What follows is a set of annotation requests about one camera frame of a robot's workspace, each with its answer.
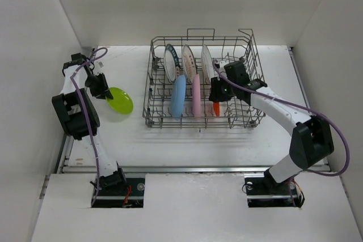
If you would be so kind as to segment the white plate orange sunburst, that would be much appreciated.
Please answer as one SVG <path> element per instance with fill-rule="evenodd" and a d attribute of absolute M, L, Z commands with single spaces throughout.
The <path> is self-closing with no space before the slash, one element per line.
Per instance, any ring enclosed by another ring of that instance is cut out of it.
<path fill-rule="evenodd" d="M 197 74 L 197 66 L 193 52 L 188 45 L 183 46 L 183 66 L 189 81 L 192 82 Z"/>

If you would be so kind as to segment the white plate dark green rim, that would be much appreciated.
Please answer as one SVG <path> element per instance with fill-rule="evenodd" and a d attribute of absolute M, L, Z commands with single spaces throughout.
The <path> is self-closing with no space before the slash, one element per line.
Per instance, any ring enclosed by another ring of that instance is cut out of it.
<path fill-rule="evenodd" d="M 171 44 L 167 44 L 164 50 L 164 69 L 170 83 L 174 84 L 181 75 L 181 66 L 178 54 Z"/>

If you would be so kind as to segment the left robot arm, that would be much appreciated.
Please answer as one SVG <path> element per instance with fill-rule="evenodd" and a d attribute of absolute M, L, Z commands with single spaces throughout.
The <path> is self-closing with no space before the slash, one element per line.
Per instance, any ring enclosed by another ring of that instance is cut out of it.
<path fill-rule="evenodd" d="M 63 64 L 64 85 L 60 93 L 52 97 L 52 105 L 64 133 L 86 148 L 96 166 L 94 187 L 102 192 L 119 195 L 125 192 L 128 182 L 118 162 L 103 147 L 100 120 L 90 99 L 113 99 L 105 75 L 95 74 L 94 60 L 82 53 L 71 55 Z"/>

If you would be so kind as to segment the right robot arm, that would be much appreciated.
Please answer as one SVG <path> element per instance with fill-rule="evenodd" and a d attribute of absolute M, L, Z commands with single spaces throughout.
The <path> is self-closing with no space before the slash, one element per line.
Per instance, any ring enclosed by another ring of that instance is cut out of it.
<path fill-rule="evenodd" d="M 211 98 L 236 97 L 261 110 L 284 128 L 291 137 L 289 151 L 264 172 L 263 187 L 276 193 L 283 184 L 334 151 L 331 124 L 320 113 L 285 101 L 261 79 L 251 79 L 242 62 L 232 62 L 222 69 L 212 62 L 217 77 L 212 79 Z"/>

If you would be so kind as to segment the pink plate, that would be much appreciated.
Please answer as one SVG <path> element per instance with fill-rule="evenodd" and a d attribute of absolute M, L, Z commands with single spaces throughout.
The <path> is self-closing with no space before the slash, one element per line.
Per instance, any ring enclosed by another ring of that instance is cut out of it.
<path fill-rule="evenodd" d="M 200 91 L 200 76 L 196 74 L 192 82 L 192 102 L 193 115 L 201 117 L 201 91 Z"/>

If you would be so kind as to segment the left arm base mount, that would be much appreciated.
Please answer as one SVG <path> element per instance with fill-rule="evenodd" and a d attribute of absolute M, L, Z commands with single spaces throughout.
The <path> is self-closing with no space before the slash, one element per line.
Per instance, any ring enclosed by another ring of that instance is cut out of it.
<path fill-rule="evenodd" d="M 94 186 L 91 200 L 92 208 L 122 208 L 138 209 L 143 208 L 146 175 L 131 173 L 126 175 L 127 185 L 116 185 L 108 189 L 99 188 L 97 192 Z"/>

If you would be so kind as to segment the white plate cloud motif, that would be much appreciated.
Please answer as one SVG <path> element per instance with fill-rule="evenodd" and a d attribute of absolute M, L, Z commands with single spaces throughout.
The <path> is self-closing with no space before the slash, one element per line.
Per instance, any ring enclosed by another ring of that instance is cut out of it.
<path fill-rule="evenodd" d="M 213 60 L 209 48 L 206 45 L 202 46 L 201 64 L 206 82 L 211 84 L 211 79 L 214 77 Z"/>

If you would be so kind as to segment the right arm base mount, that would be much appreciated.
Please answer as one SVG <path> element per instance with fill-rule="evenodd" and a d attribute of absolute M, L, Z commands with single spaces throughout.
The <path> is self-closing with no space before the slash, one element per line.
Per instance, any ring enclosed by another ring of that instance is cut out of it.
<path fill-rule="evenodd" d="M 242 191 L 249 208 L 296 207 L 305 203 L 305 195 L 294 180 L 267 187 L 262 177 L 245 177 Z"/>

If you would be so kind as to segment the blue plate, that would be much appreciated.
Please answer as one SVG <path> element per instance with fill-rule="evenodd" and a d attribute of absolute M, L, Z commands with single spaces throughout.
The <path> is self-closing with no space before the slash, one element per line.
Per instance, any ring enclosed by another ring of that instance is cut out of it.
<path fill-rule="evenodd" d="M 186 77 L 180 75 L 176 78 L 171 95 L 170 111 L 173 118 L 181 118 L 184 109 L 186 94 Z"/>

